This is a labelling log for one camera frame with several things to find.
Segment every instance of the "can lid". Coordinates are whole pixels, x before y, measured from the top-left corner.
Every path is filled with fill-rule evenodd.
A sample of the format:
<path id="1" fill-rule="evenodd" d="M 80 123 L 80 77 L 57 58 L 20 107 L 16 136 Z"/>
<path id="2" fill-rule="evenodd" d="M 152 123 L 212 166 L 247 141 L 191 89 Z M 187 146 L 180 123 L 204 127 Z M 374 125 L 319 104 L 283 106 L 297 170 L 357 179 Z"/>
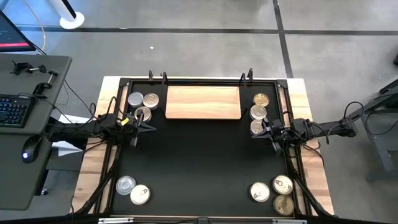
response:
<path id="1" fill-rule="evenodd" d="M 265 202 L 269 198 L 269 188 L 265 183 L 256 182 L 250 187 L 251 197 L 258 202 Z"/>
<path id="2" fill-rule="evenodd" d="M 142 105 L 143 99 L 144 99 L 144 96 L 142 95 L 142 93 L 134 92 L 129 95 L 129 97 L 127 98 L 127 101 L 129 102 L 129 104 L 132 107 L 138 107 L 138 106 Z"/>
<path id="3" fill-rule="evenodd" d="M 260 105 L 254 105 L 250 108 L 250 115 L 253 119 L 263 119 L 267 116 L 267 110 Z"/>
<path id="4" fill-rule="evenodd" d="M 254 95 L 254 103 L 260 106 L 267 106 L 269 104 L 269 97 L 264 93 L 257 93 Z"/>
<path id="5" fill-rule="evenodd" d="M 133 188 L 130 194 L 131 201 L 136 205 L 142 205 L 147 202 L 150 197 L 150 190 L 145 185 L 137 185 Z"/>
<path id="6" fill-rule="evenodd" d="M 159 104 L 159 97 L 155 93 L 146 94 L 144 97 L 144 106 L 149 109 L 155 108 Z"/>
<path id="7" fill-rule="evenodd" d="M 136 180 L 130 176 L 121 177 L 116 183 L 116 191 L 120 195 L 128 195 L 136 186 Z"/>
<path id="8" fill-rule="evenodd" d="M 262 127 L 262 120 L 257 119 L 257 120 L 253 120 L 250 123 L 250 130 L 253 134 L 258 134 L 260 133 L 262 130 L 264 130 L 264 128 Z"/>
<path id="9" fill-rule="evenodd" d="M 138 120 L 138 111 L 142 111 L 143 113 L 144 113 L 144 119 L 143 119 L 143 121 L 148 121 L 148 120 L 150 120 L 150 118 L 151 118 L 151 113 L 150 113 L 150 109 L 148 108 L 148 107 L 146 107 L 146 106 L 140 106 L 140 107 L 138 107 L 136 110 L 135 110 L 135 112 L 134 112 L 134 117 L 135 117 L 135 119 L 136 120 Z"/>
<path id="10" fill-rule="evenodd" d="M 294 210 L 293 200 L 287 195 L 279 195 L 274 199 L 274 209 L 281 215 L 291 215 Z"/>
<path id="11" fill-rule="evenodd" d="M 285 175 L 277 176 L 272 184 L 274 190 L 279 194 L 288 195 L 293 191 L 293 182 Z"/>

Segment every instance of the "gray floor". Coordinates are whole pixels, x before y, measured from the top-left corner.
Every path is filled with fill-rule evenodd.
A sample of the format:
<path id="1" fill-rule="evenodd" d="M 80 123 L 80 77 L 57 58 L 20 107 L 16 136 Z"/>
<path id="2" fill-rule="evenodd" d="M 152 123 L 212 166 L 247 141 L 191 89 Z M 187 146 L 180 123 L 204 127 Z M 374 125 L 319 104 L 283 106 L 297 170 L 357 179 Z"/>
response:
<path id="1" fill-rule="evenodd" d="M 46 26 L 58 26 L 59 16 L 47 1 L 29 1 Z M 84 13 L 85 27 L 181 29 L 277 29 L 269 0 L 70 0 Z M 398 54 L 395 35 L 363 35 L 367 30 L 397 31 L 395 0 L 279 0 L 285 30 L 356 30 L 360 35 L 286 35 L 294 78 L 304 78 L 315 121 L 340 119 L 347 103 L 366 103 L 398 78 L 391 63 Z M 37 26 L 20 0 L 10 0 L 4 13 L 19 26 Z M 39 31 L 24 32 L 38 46 Z M 255 77 L 286 77 L 278 34 L 182 34 L 47 32 L 45 51 L 73 57 L 69 84 L 86 101 L 96 102 L 106 75 L 147 75 L 167 71 L 172 76 L 238 77 L 252 67 Z M 58 99 L 66 100 L 64 90 Z M 70 93 L 60 106 L 66 114 L 88 116 Z M 335 213 L 343 218 L 395 223 L 398 182 L 367 183 L 375 169 L 371 146 L 361 123 L 353 139 L 322 141 L 326 175 Z M 2 219 L 62 215 L 68 212 L 73 181 L 50 177 L 59 187 L 53 197 L 40 197 L 26 212 L 3 212 Z M 49 208 L 51 213 L 41 212 Z"/>

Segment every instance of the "monitor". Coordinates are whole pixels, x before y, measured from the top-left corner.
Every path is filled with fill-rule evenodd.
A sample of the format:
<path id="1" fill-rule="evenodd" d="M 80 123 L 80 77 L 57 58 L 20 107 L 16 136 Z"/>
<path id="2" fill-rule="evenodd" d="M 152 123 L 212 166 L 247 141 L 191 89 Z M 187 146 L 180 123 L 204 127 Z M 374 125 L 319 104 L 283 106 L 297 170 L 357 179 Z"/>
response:
<path id="1" fill-rule="evenodd" d="M 0 11 L 0 52 L 33 50 L 33 43 Z"/>

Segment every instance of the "gray desk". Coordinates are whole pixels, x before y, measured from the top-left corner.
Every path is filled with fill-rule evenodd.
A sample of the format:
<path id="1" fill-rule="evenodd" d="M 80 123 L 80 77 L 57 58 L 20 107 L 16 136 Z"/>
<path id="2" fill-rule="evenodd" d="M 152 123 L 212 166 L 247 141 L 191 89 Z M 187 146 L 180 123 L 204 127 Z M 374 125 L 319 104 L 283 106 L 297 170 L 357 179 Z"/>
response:
<path id="1" fill-rule="evenodd" d="M 0 54 L 0 94 L 16 95 L 18 93 L 32 94 L 36 84 L 47 82 L 50 75 L 34 72 L 32 74 L 21 72 L 19 75 L 10 74 L 14 64 L 28 62 L 33 67 L 44 65 L 47 70 L 58 72 L 57 77 L 52 78 L 52 88 L 44 90 L 43 95 L 51 103 L 55 103 L 60 93 L 62 83 L 72 62 L 71 57 L 66 56 L 44 56 L 44 55 L 19 55 L 19 54 Z M 40 134 L 45 127 L 47 120 L 53 110 L 47 102 L 38 100 L 30 112 L 24 128 L 0 128 L 0 133 L 8 134 Z"/>
<path id="2" fill-rule="evenodd" d="M 10 74 L 14 67 L 11 60 L 16 63 L 29 62 L 34 67 L 45 65 L 48 70 L 58 72 L 58 77 L 53 79 L 53 87 L 43 92 L 49 102 L 55 103 L 72 62 L 70 57 L 0 54 L 0 93 L 31 94 L 36 84 L 49 79 L 49 74 Z M 24 128 L 0 128 L 0 209 L 26 210 L 29 207 L 42 181 L 52 144 L 43 138 L 39 156 L 30 164 L 22 162 L 21 151 L 27 138 L 43 132 L 52 110 L 51 105 L 39 100 L 34 105 Z"/>

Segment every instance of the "gold can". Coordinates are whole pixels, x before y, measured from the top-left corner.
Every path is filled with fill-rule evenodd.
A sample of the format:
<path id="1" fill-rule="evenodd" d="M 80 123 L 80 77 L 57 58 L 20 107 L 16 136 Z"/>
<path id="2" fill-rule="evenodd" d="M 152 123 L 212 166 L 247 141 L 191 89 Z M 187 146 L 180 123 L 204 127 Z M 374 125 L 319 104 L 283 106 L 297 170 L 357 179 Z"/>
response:
<path id="1" fill-rule="evenodd" d="M 255 105 L 260 105 L 260 106 L 264 106 L 264 107 L 268 106 L 269 97 L 264 93 L 257 93 L 256 95 L 254 95 L 253 103 Z"/>
<path id="2" fill-rule="evenodd" d="M 292 198 L 287 195 L 279 195 L 274 199 L 274 209 L 281 215 L 291 215 L 294 210 L 294 203 Z"/>
<path id="3" fill-rule="evenodd" d="M 143 113 L 144 113 L 144 119 L 142 120 L 143 122 L 149 122 L 150 121 L 150 119 L 152 118 L 152 115 L 151 115 L 151 113 L 150 113 L 150 109 L 148 108 L 148 107 L 146 107 L 146 106 L 140 106 L 140 107 L 138 107 L 136 110 L 135 110 L 135 112 L 134 112 L 134 118 L 136 119 L 136 120 L 138 120 L 138 111 L 142 111 Z"/>

